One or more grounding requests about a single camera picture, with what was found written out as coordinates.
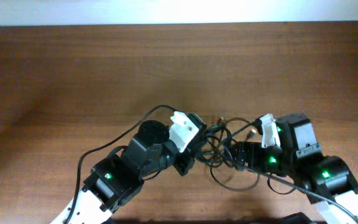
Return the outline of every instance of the wood grain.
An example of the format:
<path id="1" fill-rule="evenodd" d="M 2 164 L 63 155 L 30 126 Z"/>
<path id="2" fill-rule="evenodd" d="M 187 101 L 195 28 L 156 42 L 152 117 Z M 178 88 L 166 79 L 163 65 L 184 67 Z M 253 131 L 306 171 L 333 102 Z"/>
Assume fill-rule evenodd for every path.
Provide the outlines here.
<path id="1" fill-rule="evenodd" d="M 358 180 L 358 22 L 0 27 L 0 223 L 49 223 L 73 196 L 80 155 L 162 103 L 209 124 L 305 112 L 324 152 L 343 158 Z M 83 177 L 108 151 L 85 160 Z M 239 177 L 231 186 L 253 181 L 218 172 Z M 230 192 L 196 164 L 183 178 L 164 171 L 114 217 L 296 212 L 321 219 L 299 192 L 276 195 L 264 179 L 250 192 Z"/>

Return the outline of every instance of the white plastic bracket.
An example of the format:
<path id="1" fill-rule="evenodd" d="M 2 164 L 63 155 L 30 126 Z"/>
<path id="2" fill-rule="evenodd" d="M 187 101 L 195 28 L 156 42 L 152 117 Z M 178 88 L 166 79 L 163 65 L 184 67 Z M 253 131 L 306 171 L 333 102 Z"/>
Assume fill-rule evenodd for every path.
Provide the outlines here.
<path id="1" fill-rule="evenodd" d="M 348 209 L 353 215 L 358 218 L 358 194 L 353 190 L 334 197 L 335 201 Z M 353 224 L 355 221 L 341 209 L 335 205 L 328 204 L 326 201 L 315 203 L 320 215 L 326 220 L 327 224 Z"/>
<path id="2" fill-rule="evenodd" d="M 278 137 L 276 121 L 272 114 L 266 114 L 259 118 L 262 122 L 262 148 L 269 146 L 281 146 L 280 138 Z"/>
<path id="3" fill-rule="evenodd" d="M 59 214 L 50 224 L 62 224 L 67 218 L 72 204 L 73 200 L 71 200 L 61 214 Z M 105 222 L 111 217 L 112 213 L 108 209 L 105 212 L 100 210 L 101 204 L 102 202 L 90 190 L 87 190 L 86 192 L 80 190 L 74 213 L 69 223 L 99 224 Z"/>
<path id="4" fill-rule="evenodd" d="M 173 125 L 169 129 L 169 139 L 176 144 L 179 152 L 183 152 L 199 129 L 185 113 L 179 111 L 173 113 L 171 120 Z"/>

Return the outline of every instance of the green light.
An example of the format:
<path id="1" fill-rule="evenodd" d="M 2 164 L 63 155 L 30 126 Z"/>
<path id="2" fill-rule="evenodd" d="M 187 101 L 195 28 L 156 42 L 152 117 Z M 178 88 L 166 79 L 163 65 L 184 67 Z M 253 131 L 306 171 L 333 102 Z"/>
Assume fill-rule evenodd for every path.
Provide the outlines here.
<path id="1" fill-rule="evenodd" d="M 331 175 L 329 174 L 329 172 L 327 172 L 327 171 L 324 171 L 324 172 L 322 173 L 322 175 L 323 175 L 324 178 L 328 178 L 328 177 L 331 176 Z"/>
<path id="2" fill-rule="evenodd" d="M 105 177 L 106 179 L 111 179 L 111 178 L 112 178 L 112 175 L 109 174 L 109 173 L 107 173 L 106 175 L 104 175 L 104 177 Z"/>
<path id="3" fill-rule="evenodd" d="M 277 163 L 277 160 L 276 160 L 276 158 L 274 158 L 273 156 L 271 156 L 269 162 L 270 162 L 270 163 Z"/>

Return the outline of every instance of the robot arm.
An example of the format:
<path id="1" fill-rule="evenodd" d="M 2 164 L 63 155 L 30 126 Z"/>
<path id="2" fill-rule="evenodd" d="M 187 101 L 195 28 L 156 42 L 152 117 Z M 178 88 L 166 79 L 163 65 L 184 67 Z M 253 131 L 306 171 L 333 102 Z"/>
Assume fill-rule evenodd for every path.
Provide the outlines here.
<path id="1" fill-rule="evenodd" d="M 102 223 L 137 195 L 144 177 L 158 175 L 174 166 L 186 175 L 206 144 L 205 123 L 196 114 L 175 112 L 168 128 L 158 121 L 144 121 L 128 146 L 115 148 L 97 163 L 84 181 L 75 208 L 71 201 L 52 224 Z M 311 191 L 347 208 L 358 218 L 358 183 L 348 166 L 338 157 L 323 156 L 310 120 L 292 114 L 274 120 L 267 114 L 252 123 L 262 135 L 262 142 L 225 143 L 224 153 L 238 170 L 252 169 L 261 174 L 286 175 L 296 186 Z M 121 156 L 117 151 L 123 149 Z M 355 223 L 336 206 L 309 196 L 319 213 L 329 223 Z"/>

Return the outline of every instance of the brown table surface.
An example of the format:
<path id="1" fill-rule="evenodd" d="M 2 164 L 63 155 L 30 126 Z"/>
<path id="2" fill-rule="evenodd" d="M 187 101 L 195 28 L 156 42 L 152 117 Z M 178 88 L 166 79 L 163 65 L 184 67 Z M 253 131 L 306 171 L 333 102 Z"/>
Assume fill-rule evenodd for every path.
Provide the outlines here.
<path id="1" fill-rule="evenodd" d="M 208 124 L 305 112 L 324 153 L 343 158 L 358 180 L 358 22 L 0 27 L 0 223 L 52 221 L 73 197 L 81 154 L 162 103 Z M 151 118 L 169 124 L 170 115 Z M 86 158 L 83 178 L 108 152 Z M 218 172 L 234 187 L 254 178 Z M 230 192 L 197 163 L 185 177 L 165 170 L 114 217 L 296 212 L 321 219 L 299 192 L 277 195 L 265 178 L 254 190 Z"/>

